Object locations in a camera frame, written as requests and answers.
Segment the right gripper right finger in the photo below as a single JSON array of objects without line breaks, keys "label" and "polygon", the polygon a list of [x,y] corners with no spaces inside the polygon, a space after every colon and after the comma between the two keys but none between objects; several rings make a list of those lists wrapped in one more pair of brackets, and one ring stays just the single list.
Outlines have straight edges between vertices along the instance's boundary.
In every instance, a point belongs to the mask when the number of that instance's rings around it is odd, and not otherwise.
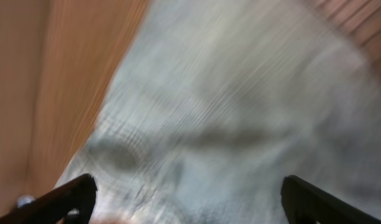
[{"label": "right gripper right finger", "polygon": [[381,224],[381,220],[295,175],[284,178],[281,197],[289,224]]}]

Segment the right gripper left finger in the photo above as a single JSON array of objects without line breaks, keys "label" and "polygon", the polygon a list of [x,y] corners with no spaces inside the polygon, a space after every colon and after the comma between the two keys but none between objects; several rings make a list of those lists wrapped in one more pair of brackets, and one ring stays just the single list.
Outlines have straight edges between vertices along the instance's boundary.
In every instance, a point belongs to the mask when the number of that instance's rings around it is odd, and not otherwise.
[{"label": "right gripper left finger", "polygon": [[90,174],[83,174],[11,213],[0,224],[78,223],[88,224],[98,188]]}]

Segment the light blue denim shorts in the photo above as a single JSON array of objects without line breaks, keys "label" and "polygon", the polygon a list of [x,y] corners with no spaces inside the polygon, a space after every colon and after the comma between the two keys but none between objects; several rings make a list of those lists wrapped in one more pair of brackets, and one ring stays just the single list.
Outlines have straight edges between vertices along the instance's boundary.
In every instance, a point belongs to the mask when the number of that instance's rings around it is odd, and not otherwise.
[{"label": "light blue denim shorts", "polygon": [[300,1],[154,1],[93,134],[93,218],[285,223],[297,175],[381,219],[381,84]]}]

